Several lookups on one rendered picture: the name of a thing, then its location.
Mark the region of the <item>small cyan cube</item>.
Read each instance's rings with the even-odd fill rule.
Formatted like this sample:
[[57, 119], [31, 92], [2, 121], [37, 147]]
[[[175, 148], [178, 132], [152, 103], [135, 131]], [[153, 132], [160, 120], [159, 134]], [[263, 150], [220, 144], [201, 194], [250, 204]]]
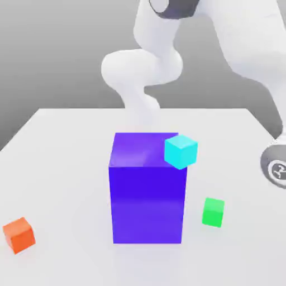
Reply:
[[165, 140], [164, 160], [182, 170], [197, 161], [198, 143], [184, 135]]

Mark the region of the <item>small green cube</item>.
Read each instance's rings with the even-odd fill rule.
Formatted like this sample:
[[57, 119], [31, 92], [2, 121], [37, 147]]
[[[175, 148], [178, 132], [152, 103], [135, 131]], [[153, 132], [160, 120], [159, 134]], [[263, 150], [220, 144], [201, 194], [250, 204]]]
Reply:
[[220, 228], [222, 226], [224, 207], [225, 201], [207, 197], [204, 202], [202, 223]]

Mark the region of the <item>small orange cube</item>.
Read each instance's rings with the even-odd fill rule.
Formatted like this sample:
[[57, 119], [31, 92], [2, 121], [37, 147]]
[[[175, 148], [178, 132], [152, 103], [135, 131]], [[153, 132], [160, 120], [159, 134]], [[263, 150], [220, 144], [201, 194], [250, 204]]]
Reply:
[[18, 254], [36, 243], [34, 231], [24, 217], [3, 226], [2, 229], [14, 254]]

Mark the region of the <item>large purple box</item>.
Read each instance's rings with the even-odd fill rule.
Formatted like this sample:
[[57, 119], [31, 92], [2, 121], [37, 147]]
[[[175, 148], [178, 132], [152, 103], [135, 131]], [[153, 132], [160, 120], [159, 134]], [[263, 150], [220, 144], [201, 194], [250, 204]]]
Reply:
[[115, 244], [182, 241], [187, 169], [164, 160], [171, 133], [117, 132], [109, 161]]

